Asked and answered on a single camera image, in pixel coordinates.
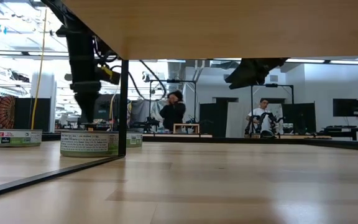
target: tapestry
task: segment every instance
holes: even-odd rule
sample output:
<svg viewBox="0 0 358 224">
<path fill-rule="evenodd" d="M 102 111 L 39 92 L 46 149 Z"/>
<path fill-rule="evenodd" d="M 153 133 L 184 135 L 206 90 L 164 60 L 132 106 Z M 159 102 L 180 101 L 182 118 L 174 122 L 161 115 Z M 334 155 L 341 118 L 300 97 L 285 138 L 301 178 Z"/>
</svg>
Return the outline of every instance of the tapestry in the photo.
<svg viewBox="0 0 358 224">
<path fill-rule="evenodd" d="M 0 128 L 12 129 L 15 118 L 15 97 L 0 96 Z"/>
</svg>

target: small wooden stool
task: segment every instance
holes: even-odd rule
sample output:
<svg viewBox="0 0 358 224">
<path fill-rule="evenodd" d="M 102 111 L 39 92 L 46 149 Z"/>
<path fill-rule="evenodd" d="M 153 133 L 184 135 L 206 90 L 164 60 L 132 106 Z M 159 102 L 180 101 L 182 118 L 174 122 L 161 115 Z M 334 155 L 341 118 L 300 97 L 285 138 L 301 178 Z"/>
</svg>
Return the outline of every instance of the small wooden stool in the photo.
<svg viewBox="0 0 358 224">
<path fill-rule="evenodd" d="M 185 126 L 185 127 L 194 127 L 194 133 L 199 134 L 200 133 L 200 125 L 199 124 L 173 124 L 173 133 L 177 133 L 177 126 Z"/>
</svg>

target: black screen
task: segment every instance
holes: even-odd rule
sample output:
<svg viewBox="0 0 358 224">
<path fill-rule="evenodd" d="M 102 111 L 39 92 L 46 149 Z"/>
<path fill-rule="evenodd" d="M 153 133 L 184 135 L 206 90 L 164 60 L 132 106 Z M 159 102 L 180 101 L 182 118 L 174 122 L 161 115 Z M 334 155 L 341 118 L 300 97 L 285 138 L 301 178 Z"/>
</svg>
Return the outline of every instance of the black screen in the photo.
<svg viewBox="0 0 358 224">
<path fill-rule="evenodd" d="M 32 108 L 34 98 L 16 98 L 15 102 L 15 129 L 30 129 Z M 34 129 L 41 129 L 49 132 L 50 119 L 50 98 L 38 98 L 37 108 L 35 109 Z"/>
<path fill-rule="evenodd" d="M 217 108 L 218 106 L 216 103 L 200 104 L 200 133 L 212 134 L 213 137 L 222 136 L 222 132 L 219 131 L 221 128 L 218 126 L 222 125 L 222 123 L 215 123 L 218 119 L 220 119 Z"/>
<path fill-rule="evenodd" d="M 284 123 L 293 124 L 296 133 L 316 132 L 314 103 L 282 104 Z"/>
<path fill-rule="evenodd" d="M 358 117 L 358 99 L 333 99 L 334 117 Z"/>
<path fill-rule="evenodd" d="M 113 95 L 103 94 L 99 95 L 98 99 L 94 104 L 94 118 L 93 119 L 103 119 L 105 121 L 110 120 L 110 103 Z M 114 101 L 112 103 L 112 116 L 117 121 L 119 115 L 119 94 L 116 94 Z M 87 123 L 85 113 L 82 112 L 81 123 Z"/>
</svg>

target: yellow cable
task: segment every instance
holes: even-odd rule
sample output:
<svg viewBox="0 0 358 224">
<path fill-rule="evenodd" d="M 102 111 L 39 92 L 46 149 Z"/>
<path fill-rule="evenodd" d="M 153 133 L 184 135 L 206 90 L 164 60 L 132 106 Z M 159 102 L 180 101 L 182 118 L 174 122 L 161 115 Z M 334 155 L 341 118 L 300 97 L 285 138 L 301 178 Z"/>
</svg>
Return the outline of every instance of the yellow cable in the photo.
<svg viewBox="0 0 358 224">
<path fill-rule="evenodd" d="M 34 121 L 35 121 L 35 110 L 37 108 L 38 102 L 38 91 L 41 83 L 41 74 L 42 74 L 42 63 L 44 62 L 44 52 L 45 52 L 45 31 L 47 30 L 47 9 L 45 9 L 45 18 L 44 18 L 44 36 L 42 37 L 42 53 L 41 53 L 41 63 L 40 63 L 40 72 L 38 74 L 37 80 L 37 89 L 35 90 L 35 101 L 34 107 L 32 109 L 32 117 L 31 117 L 31 130 L 34 129 Z"/>
<path fill-rule="evenodd" d="M 112 125 L 113 125 L 113 120 L 112 120 L 112 103 L 114 102 L 114 97 L 116 97 L 116 92 L 114 93 L 114 95 L 112 96 L 111 100 L 110 100 L 110 129 L 112 130 Z"/>
</svg>

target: black frame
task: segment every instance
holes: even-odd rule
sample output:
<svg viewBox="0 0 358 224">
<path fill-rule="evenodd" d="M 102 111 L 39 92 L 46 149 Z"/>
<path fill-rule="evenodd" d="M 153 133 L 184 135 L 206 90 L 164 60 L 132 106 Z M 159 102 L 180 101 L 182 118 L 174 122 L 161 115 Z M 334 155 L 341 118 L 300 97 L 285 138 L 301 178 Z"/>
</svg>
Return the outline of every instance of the black frame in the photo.
<svg viewBox="0 0 358 224">
<path fill-rule="evenodd" d="M 224 144 L 297 144 L 340 149 L 358 150 L 358 141 L 336 141 L 332 139 L 252 139 L 252 138 L 188 138 L 188 137 L 143 137 L 143 142 L 180 142 L 182 143 L 224 143 Z"/>
<path fill-rule="evenodd" d="M 19 190 L 24 187 L 28 187 L 34 184 L 38 184 L 47 180 L 52 180 L 63 175 L 71 174 L 78 172 L 87 168 L 98 166 L 107 162 L 115 161 L 117 159 L 122 159 L 125 157 L 126 149 L 126 136 L 127 136 L 127 98 L 128 98 L 128 74 L 129 74 L 129 61 L 122 60 L 121 62 L 121 88 L 120 88 L 120 108 L 125 108 L 124 110 L 119 111 L 119 127 L 118 127 L 118 156 L 111 156 L 104 159 L 99 159 L 97 161 L 87 162 L 84 164 L 79 164 L 72 167 L 67 167 L 64 169 L 59 169 L 51 172 L 46 172 L 43 174 L 35 175 L 32 177 L 27 177 L 24 179 L 19 179 L 13 182 L 0 185 L 0 195 L 14 190 Z M 54 141 L 59 140 L 59 134 L 46 134 L 42 136 L 42 140 Z"/>
<path fill-rule="evenodd" d="M 266 88 L 277 88 L 279 86 L 281 87 L 290 87 L 291 88 L 291 101 L 292 104 L 294 104 L 294 95 L 293 95 L 293 85 L 279 85 L 279 84 L 265 84 L 265 85 L 251 85 L 251 117 L 253 117 L 254 115 L 254 86 L 264 86 Z M 249 134 L 253 134 L 254 133 L 254 123 L 252 121 L 251 122 L 251 129 Z"/>
<path fill-rule="evenodd" d="M 196 99 L 197 99 L 197 82 L 191 80 L 176 80 L 178 83 L 193 83 L 194 84 L 194 118 L 196 118 Z M 149 117 L 152 115 L 152 83 L 153 82 L 172 82 L 172 80 L 150 80 L 149 85 Z"/>
</svg>

